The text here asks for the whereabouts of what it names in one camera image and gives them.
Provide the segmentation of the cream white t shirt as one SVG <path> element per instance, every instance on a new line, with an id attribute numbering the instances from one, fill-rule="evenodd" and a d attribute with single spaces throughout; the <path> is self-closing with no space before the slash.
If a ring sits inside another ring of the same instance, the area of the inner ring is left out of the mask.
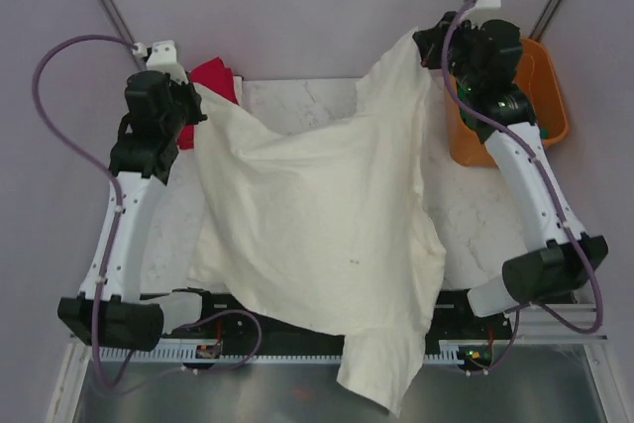
<path id="1" fill-rule="evenodd" d="M 357 82 L 357 110 L 294 135 L 201 88 L 207 206 L 190 278 L 344 338 L 337 381 L 398 414 L 423 365 L 446 251 L 423 207 L 431 77 L 411 34 Z"/>

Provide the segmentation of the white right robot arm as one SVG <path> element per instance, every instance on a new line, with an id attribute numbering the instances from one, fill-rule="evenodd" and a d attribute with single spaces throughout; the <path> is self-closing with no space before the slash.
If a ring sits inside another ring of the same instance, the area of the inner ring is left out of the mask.
<path id="1" fill-rule="evenodd" d="M 507 260 L 500 276 L 471 289 L 454 312 L 456 330 L 476 337 L 489 315 L 597 285 L 608 254 L 567 203 L 544 153 L 531 101 L 515 82 L 523 54 L 518 28 L 494 19 L 476 27 L 455 12 L 413 40 L 421 64 L 442 72 L 447 90 L 501 172 L 518 206 L 525 254 Z"/>

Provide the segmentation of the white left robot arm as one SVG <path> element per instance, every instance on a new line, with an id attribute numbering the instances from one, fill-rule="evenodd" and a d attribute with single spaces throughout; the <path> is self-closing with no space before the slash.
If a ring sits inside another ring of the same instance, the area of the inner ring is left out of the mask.
<path id="1" fill-rule="evenodd" d="M 130 76 L 127 114 L 107 167 L 109 204 L 94 262 L 77 296 L 60 300 L 57 315 L 84 344 L 149 352 L 161 337 L 185 327 L 206 337 L 217 313 L 189 289 L 151 299 L 141 292 L 148 234 L 183 128 L 205 120 L 188 73 L 147 70 Z"/>

